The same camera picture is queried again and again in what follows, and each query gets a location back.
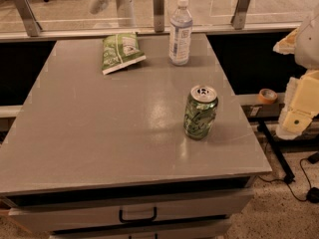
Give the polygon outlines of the green soda can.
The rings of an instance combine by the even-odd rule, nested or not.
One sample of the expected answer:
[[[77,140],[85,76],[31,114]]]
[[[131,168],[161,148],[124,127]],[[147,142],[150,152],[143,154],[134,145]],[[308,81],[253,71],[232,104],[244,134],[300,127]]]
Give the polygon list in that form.
[[[187,97],[183,127],[193,139],[205,138],[215,120],[218,107],[216,90],[211,86],[193,87]]]

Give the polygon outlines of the roll of tan tape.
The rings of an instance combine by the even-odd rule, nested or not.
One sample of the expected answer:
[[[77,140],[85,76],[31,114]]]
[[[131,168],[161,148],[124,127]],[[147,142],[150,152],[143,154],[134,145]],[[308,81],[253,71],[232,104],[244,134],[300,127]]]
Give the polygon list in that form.
[[[258,99],[262,104],[271,105],[277,101],[277,94],[270,89],[261,89],[258,94]]]

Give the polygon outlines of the black metal stand leg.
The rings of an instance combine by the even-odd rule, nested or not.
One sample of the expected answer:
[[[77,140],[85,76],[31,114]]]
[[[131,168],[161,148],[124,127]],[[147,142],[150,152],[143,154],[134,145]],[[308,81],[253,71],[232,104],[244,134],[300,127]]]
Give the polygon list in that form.
[[[283,171],[285,172],[284,182],[286,184],[292,183],[294,178],[295,178],[295,175],[292,172],[292,170],[291,170],[288,162],[286,161],[283,153],[281,152],[281,150],[279,148],[279,145],[274,140],[274,136],[271,134],[271,132],[269,131],[269,129],[268,129],[267,125],[266,125],[266,123],[262,119],[258,120],[257,130],[262,132],[265,135],[265,137],[268,140],[268,143],[271,146],[271,149],[273,150],[274,154],[277,157],[277,160],[281,164],[281,167],[282,167]]]

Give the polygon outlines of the clear plastic water bottle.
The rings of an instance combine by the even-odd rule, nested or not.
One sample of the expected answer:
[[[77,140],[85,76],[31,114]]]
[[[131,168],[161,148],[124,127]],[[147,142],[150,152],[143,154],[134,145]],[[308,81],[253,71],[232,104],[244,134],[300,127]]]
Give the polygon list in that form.
[[[188,10],[188,0],[177,0],[177,8],[171,15],[169,23],[168,56],[174,65],[185,65],[189,58],[192,32],[192,17]]]

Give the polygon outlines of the green chip bag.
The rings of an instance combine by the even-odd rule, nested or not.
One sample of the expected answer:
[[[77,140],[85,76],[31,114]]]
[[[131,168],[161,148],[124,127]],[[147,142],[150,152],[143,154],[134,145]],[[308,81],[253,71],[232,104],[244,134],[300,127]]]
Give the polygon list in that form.
[[[102,73],[104,75],[141,62],[145,58],[145,53],[139,48],[136,33],[116,34],[103,40]]]

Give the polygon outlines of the grey drawer cabinet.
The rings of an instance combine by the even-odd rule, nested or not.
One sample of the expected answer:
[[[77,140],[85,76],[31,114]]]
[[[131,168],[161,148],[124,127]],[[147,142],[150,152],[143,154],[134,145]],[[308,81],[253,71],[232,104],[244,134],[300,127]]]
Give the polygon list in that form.
[[[0,149],[0,197],[10,216],[50,239],[205,239],[223,234],[270,164],[207,38],[187,65],[165,36],[139,40],[146,59],[104,75],[100,40],[53,48]],[[186,135],[190,90],[217,92],[209,134]],[[156,207],[123,224],[120,209]]]

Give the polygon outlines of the right metal railing bracket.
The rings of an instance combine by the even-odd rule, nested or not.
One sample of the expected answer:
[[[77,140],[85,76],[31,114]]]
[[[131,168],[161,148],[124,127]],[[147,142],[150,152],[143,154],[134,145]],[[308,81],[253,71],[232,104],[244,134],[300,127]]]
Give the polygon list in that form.
[[[235,30],[244,28],[250,1],[251,0],[237,0],[236,8],[231,19],[231,25]]]

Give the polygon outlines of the metal railing bracket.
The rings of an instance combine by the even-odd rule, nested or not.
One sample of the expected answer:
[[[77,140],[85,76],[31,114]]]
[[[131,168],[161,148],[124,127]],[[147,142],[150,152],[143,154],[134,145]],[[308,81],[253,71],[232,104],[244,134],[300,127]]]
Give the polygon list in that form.
[[[164,31],[164,0],[153,0],[154,29],[158,32]]]
[[[244,28],[250,1],[251,0],[237,0],[236,8],[231,19],[231,25],[235,30]]]
[[[37,22],[28,0],[13,0],[29,37],[39,37],[42,29]]]

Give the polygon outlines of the middle metal railing bracket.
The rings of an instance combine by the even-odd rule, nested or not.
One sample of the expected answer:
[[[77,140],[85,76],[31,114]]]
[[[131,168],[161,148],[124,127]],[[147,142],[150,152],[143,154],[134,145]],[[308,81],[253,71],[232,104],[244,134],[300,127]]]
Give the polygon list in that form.
[[[158,32],[164,31],[164,0],[153,0],[154,29]]]

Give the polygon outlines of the left metal railing bracket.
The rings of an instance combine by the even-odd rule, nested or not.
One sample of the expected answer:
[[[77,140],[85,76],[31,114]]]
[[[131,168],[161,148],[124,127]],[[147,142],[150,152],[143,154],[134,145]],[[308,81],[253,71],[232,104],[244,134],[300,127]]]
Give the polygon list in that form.
[[[28,0],[13,0],[29,37],[39,37],[42,29],[37,22]]]

